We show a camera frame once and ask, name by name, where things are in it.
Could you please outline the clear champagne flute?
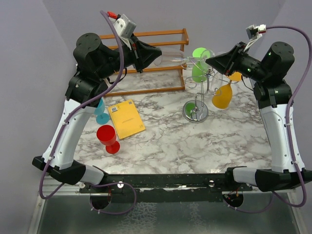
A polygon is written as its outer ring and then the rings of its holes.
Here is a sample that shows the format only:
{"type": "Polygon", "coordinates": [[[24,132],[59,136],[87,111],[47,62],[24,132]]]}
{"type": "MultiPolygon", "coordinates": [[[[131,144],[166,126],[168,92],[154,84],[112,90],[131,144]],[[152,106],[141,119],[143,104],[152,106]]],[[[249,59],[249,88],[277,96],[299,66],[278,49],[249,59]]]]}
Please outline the clear champagne flute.
{"type": "Polygon", "coordinates": [[[207,78],[208,78],[208,81],[206,82],[207,83],[207,92],[206,94],[208,95],[215,95],[215,93],[217,92],[217,90],[227,84],[227,80],[226,80],[226,77],[219,73],[216,69],[214,69],[212,66],[208,66],[208,72],[207,72],[207,78]]]}

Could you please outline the blue plastic wine glass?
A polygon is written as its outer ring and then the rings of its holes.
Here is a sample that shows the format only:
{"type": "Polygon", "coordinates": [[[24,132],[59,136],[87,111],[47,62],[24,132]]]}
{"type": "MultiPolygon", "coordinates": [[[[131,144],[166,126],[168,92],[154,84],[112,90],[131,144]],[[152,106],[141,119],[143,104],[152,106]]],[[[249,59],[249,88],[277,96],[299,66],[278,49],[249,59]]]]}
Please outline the blue plastic wine glass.
{"type": "Polygon", "coordinates": [[[109,114],[105,113],[104,98],[100,99],[100,102],[94,111],[94,115],[96,116],[96,122],[100,125],[105,125],[110,120],[109,114]]]}

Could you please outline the green plastic wine glass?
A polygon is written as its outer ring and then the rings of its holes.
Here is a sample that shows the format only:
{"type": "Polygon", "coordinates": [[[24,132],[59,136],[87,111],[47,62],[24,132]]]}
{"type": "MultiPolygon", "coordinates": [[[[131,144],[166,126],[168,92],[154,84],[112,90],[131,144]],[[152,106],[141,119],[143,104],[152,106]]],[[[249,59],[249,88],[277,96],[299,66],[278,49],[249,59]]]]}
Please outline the green plastic wine glass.
{"type": "Polygon", "coordinates": [[[196,62],[192,68],[192,79],[196,83],[201,83],[206,80],[206,72],[208,71],[208,64],[206,59],[211,55],[210,51],[204,47],[196,48],[193,51],[193,57],[196,62]]]}

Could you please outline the clear round wine glass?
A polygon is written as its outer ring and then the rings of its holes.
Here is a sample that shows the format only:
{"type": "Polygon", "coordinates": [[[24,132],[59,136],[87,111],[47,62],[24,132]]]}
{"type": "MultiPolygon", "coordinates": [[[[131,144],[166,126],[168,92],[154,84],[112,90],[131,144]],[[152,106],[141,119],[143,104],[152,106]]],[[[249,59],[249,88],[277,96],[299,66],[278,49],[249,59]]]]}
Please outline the clear round wine glass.
{"type": "Polygon", "coordinates": [[[155,66],[178,66],[188,62],[204,63],[206,59],[212,58],[215,53],[204,47],[193,50],[191,55],[185,55],[183,51],[174,48],[161,48],[161,56],[153,61],[155,66]]]}

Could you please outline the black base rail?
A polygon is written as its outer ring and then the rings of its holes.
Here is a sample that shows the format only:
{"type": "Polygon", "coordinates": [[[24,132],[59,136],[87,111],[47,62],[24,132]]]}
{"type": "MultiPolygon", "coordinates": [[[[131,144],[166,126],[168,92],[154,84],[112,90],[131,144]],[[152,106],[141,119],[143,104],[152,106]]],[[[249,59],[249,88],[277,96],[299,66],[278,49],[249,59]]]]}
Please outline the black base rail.
{"type": "Polygon", "coordinates": [[[249,192],[250,185],[226,181],[224,173],[217,174],[108,174],[102,184],[123,182],[123,187],[109,185],[97,188],[86,185],[80,189],[81,194],[91,196],[110,196],[113,202],[131,203],[136,191],[137,202],[221,202],[223,193],[234,195],[236,191],[249,192]]]}

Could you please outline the yellow plastic wine glass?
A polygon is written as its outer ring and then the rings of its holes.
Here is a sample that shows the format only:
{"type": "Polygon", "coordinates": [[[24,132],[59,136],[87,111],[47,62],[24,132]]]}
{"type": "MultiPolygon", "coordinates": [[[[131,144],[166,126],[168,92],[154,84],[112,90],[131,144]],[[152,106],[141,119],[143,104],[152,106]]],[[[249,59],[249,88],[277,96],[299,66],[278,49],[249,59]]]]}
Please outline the yellow plastic wine glass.
{"type": "Polygon", "coordinates": [[[231,84],[235,82],[239,82],[242,80],[242,74],[240,72],[234,72],[230,76],[228,76],[228,83],[221,86],[215,92],[215,95],[212,98],[212,104],[218,109],[226,109],[233,97],[233,91],[231,84]]]}

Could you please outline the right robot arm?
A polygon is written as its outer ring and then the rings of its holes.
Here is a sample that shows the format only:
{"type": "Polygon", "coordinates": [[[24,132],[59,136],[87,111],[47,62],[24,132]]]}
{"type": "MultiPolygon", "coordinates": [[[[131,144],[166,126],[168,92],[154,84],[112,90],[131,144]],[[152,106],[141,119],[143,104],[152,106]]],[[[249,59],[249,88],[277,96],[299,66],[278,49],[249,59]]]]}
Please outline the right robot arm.
{"type": "Polygon", "coordinates": [[[224,54],[206,59],[206,63],[223,75],[239,72],[255,81],[253,93],[270,143],[270,169],[249,167],[228,168],[225,187],[234,191],[242,183],[263,192],[287,190],[312,180],[296,144],[295,133],[288,134],[293,123],[293,109],[287,109],[292,91],[284,76],[294,63],[294,50],[285,42],[274,42],[262,60],[248,55],[247,45],[240,42],[224,54]]]}

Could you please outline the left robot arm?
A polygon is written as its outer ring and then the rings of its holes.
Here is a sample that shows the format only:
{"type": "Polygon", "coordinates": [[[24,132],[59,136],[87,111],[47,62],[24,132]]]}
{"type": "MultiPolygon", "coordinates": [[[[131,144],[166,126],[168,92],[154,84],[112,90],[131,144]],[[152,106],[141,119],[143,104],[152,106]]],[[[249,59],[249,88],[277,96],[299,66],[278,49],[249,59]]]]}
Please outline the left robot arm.
{"type": "Polygon", "coordinates": [[[50,146],[42,156],[33,158],[32,165],[46,170],[62,183],[90,183],[100,193],[108,185],[104,171],[77,162],[74,153],[87,121],[99,104],[95,97],[108,91],[105,79],[123,69],[119,49],[108,48],[95,33],[80,36],[73,55],[78,67],[65,93],[62,117],[50,146]]]}

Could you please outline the wooden shelf rack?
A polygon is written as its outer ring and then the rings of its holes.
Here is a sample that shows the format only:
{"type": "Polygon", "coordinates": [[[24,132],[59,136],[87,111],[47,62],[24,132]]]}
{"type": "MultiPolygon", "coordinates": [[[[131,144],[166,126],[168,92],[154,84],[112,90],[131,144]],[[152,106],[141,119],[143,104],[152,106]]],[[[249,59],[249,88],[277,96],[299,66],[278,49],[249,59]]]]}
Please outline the wooden shelf rack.
{"type": "MultiPolygon", "coordinates": [[[[159,41],[151,42],[152,46],[179,46],[181,52],[184,51],[185,46],[189,45],[189,36],[186,28],[176,29],[176,30],[164,30],[164,31],[149,31],[149,32],[136,32],[135,36],[139,37],[156,37],[160,36],[161,39],[164,39],[168,35],[181,35],[180,40],[176,41],[159,41]]],[[[183,79],[183,71],[186,70],[186,63],[182,65],[169,65],[169,66],[152,66],[143,70],[144,73],[158,73],[158,72],[169,72],[176,71],[178,73],[178,78],[180,85],[177,87],[161,87],[154,89],[143,89],[135,91],[118,91],[118,92],[109,92],[106,97],[117,97],[117,96],[128,96],[128,95],[140,95],[140,94],[149,94],[149,93],[164,93],[164,92],[177,92],[185,90],[185,82],[183,79]]]]}

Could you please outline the yellow book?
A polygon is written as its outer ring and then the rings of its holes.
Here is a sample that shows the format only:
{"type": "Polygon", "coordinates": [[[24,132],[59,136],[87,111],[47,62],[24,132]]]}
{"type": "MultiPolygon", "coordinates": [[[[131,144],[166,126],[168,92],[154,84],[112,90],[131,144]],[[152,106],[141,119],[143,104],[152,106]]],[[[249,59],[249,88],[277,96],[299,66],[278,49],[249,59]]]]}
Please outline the yellow book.
{"type": "Polygon", "coordinates": [[[132,99],[108,107],[110,117],[119,139],[146,130],[132,99]]]}

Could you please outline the chrome wine glass rack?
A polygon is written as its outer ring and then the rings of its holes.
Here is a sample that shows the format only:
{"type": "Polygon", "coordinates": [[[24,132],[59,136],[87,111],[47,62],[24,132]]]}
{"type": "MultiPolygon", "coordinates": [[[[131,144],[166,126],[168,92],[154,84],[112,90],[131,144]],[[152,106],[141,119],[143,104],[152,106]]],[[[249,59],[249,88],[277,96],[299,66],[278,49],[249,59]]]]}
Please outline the chrome wine glass rack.
{"type": "Polygon", "coordinates": [[[209,109],[205,103],[205,97],[208,96],[206,94],[207,90],[207,72],[206,72],[206,80],[202,81],[201,83],[196,83],[192,79],[192,75],[185,79],[185,85],[190,88],[194,89],[196,87],[200,87],[200,91],[196,93],[195,98],[193,100],[187,101],[182,109],[182,114],[186,120],[191,123],[202,123],[204,122],[208,115],[209,109]]]}

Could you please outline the red plastic wine glass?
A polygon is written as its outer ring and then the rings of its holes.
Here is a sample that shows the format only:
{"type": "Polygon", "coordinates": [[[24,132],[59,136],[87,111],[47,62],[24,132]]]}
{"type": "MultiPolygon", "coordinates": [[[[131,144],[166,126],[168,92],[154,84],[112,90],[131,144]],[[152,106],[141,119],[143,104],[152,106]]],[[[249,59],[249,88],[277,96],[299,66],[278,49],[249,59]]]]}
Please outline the red plastic wine glass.
{"type": "Polygon", "coordinates": [[[120,150],[115,129],[110,125],[103,125],[97,130],[98,140],[105,146],[106,152],[116,154],[120,150]]]}

